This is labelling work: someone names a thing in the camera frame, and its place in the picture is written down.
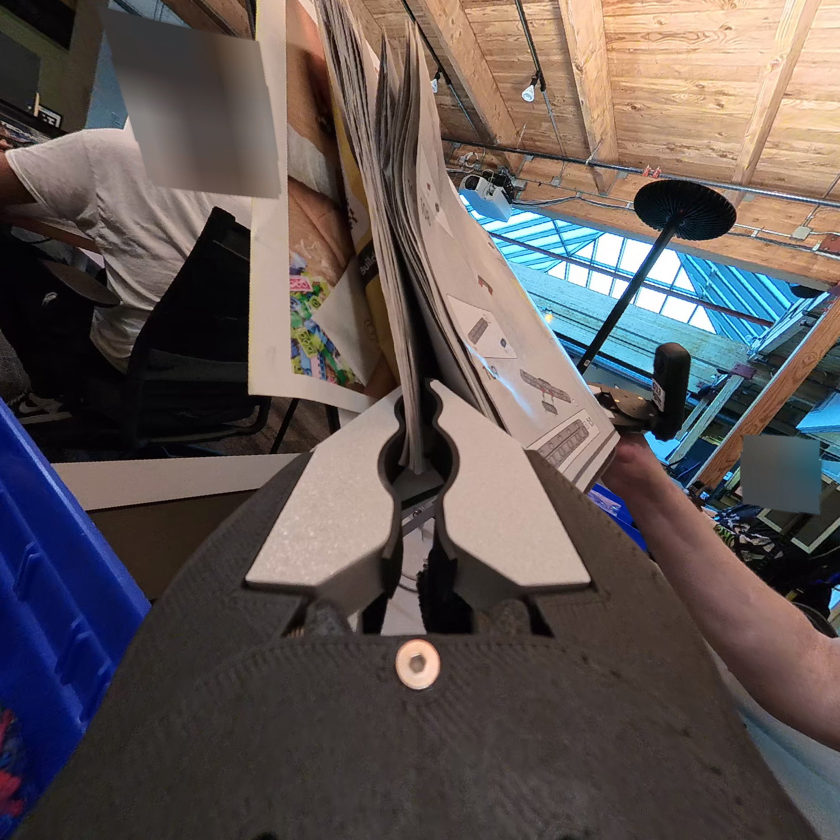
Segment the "lego instruction booklet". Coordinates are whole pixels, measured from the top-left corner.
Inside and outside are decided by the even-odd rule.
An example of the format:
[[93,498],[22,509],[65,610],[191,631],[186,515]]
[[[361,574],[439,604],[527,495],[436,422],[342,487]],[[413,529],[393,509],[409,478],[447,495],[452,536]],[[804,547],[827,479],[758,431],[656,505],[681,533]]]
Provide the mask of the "lego instruction booklet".
[[279,155],[252,200],[250,391],[362,413],[399,385],[417,468],[438,378],[590,489],[617,433],[448,177],[417,27],[377,60],[346,2],[255,17]]

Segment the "white ceiling projector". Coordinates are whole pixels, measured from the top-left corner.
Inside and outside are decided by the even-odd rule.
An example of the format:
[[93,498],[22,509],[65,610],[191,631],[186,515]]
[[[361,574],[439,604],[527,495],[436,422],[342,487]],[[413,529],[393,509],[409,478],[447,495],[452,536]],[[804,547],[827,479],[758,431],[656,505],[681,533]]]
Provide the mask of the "white ceiling projector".
[[512,214],[516,187],[506,171],[484,170],[464,175],[458,192],[480,216],[506,223]]

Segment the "colourful toy box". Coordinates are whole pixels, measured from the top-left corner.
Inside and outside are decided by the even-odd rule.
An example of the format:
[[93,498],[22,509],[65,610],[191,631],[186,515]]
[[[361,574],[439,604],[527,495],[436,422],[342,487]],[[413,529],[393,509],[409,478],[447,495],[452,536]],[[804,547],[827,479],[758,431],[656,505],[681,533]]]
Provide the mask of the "colourful toy box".
[[46,143],[51,139],[52,137],[47,133],[17,122],[4,114],[1,115],[1,151],[27,148]]

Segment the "blue plastic bin with tag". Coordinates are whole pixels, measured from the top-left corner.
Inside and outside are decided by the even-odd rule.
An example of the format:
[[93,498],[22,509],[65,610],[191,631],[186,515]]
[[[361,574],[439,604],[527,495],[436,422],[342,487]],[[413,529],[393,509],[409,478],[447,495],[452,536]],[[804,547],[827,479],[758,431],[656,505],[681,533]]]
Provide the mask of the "blue plastic bin with tag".
[[2,838],[88,729],[151,606],[1,403]]

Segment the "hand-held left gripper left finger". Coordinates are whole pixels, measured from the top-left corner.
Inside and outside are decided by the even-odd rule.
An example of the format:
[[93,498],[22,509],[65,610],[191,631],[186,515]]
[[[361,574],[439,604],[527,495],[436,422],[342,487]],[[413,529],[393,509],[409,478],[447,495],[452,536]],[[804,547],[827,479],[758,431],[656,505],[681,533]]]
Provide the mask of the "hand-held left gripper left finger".
[[302,595],[360,615],[395,588],[402,562],[403,394],[391,394],[313,449],[246,573],[260,592]]

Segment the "black office chair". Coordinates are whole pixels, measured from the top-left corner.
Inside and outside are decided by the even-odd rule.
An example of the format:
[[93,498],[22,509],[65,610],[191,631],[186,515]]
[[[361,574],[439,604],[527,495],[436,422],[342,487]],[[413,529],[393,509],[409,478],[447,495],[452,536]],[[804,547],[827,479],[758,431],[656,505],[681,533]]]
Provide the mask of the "black office chair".
[[214,207],[136,339],[121,390],[131,446],[257,434],[270,398],[249,393],[250,232]]

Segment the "person's right forearm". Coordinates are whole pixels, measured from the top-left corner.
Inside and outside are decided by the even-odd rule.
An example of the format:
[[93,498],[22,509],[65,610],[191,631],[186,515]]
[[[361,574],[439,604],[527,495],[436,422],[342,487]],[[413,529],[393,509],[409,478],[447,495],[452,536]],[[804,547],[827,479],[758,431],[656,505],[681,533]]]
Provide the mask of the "person's right forearm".
[[820,633],[714,532],[641,434],[621,436],[603,474],[703,637],[753,700],[839,749],[838,638]]

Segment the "wooden support post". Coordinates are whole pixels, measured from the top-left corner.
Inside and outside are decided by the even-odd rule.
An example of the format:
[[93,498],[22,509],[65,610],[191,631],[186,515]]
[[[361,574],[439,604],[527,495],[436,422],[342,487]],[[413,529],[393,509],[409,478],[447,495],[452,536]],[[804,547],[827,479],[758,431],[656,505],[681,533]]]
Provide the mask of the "wooden support post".
[[835,298],[696,473],[689,486],[691,496],[699,497],[701,492],[718,487],[739,462],[744,438],[762,433],[838,338],[839,299]]

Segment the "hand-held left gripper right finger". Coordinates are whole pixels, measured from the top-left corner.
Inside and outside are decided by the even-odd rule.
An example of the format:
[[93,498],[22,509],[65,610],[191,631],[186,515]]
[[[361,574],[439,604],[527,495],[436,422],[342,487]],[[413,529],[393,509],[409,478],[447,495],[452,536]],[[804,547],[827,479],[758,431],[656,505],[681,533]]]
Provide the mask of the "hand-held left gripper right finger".
[[434,545],[425,563],[425,627],[468,634],[507,601],[584,592],[589,571],[525,449],[441,381],[425,382]]

